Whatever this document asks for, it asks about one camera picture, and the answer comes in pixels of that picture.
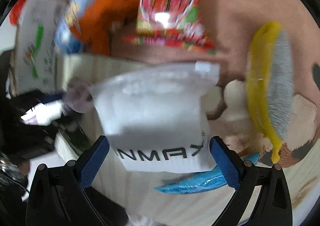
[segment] blue packet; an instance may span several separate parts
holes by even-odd
[[[81,17],[86,8],[92,5],[94,0],[70,0],[69,6],[61,18],[54,42],[65,54],[82,53],[84,44],[70,31],[69,26],[77,24],[77,18]]]
[[[259,160],[259,153],[249,155],[243,160],[250,160],[253,164],[256,164]],[[224,185],[227,185],[227,182],[218,166],[216,166],[211,171],[196,173],[178,183],[155,187],[154,189],[167,194],[191,194],[215,190]]]

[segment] wooden table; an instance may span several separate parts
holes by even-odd
[[[256,30],[268,20],[278,20],[288,30],[292,43],[295,93],[315,103],[319,118],[320,92],[312,80],[311,66],[314,62],[320,63],[320,31],[299,0],[202,0],[201,3],[204,24],[220,49],[216,56],[190,54],[163,47],[127,45],[122,43],[121,35],[114,40],[112,56],[148,63],[197,59],[220,62],[220,84],[226,85],[235,78],[244,79],[247,48]],[[95,83],[111,73],[114,75],[124,71],[122,68],[117,61],[103,57],[70,56],[61,66],[61,79],[64,86],[73,76]],[[103,134],[95,111],[85,115],[82,126],[91,140]],[[58,140],[57,148],[66,161],[76,158],[62,139]],[[299,225],[301,218],[307,215],[306,203],[311,208],[319,196],[315,190],[319,188],[319,151],[320,142],[317,141],[302,161],[284,170],[292,200],[294,225]],[[127,172],[115,153],[110,151],[93,185],[130,213],[144,215],[171,226],[212,225],[228,203],[233,190],[224,186],[199,194],[166,195],[153,189],[176,181],[181,176],[172,173]],[[258,192],[259,189],[256,189],[253,197],[257,198]],[[243,220],[249,217],[255,198],[252,198]]]

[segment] white bag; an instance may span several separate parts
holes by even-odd
[[[113,77],[91,93],[105,135],[128,171],[208,171],[210,127],[200,97],[219,79],[206,62],[157,66]]]

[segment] yellow brush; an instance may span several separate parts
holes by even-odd
[[[270,139],[275,164],[288,131],[293,95],[290,43],[278,22],[268,22],[257,31],[248,57],[250,116],[256,128]]]

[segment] yellow handle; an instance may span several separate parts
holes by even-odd
[[[264,24],[254,35],[249,48],[249,73],[247,77],[248,109],[253,124],[270,139],[273,150],[271,160],[280,160],[282,141],[273,128],[268,114],[267,92],[271,77],[273,50],[281,31],[276,21]]]

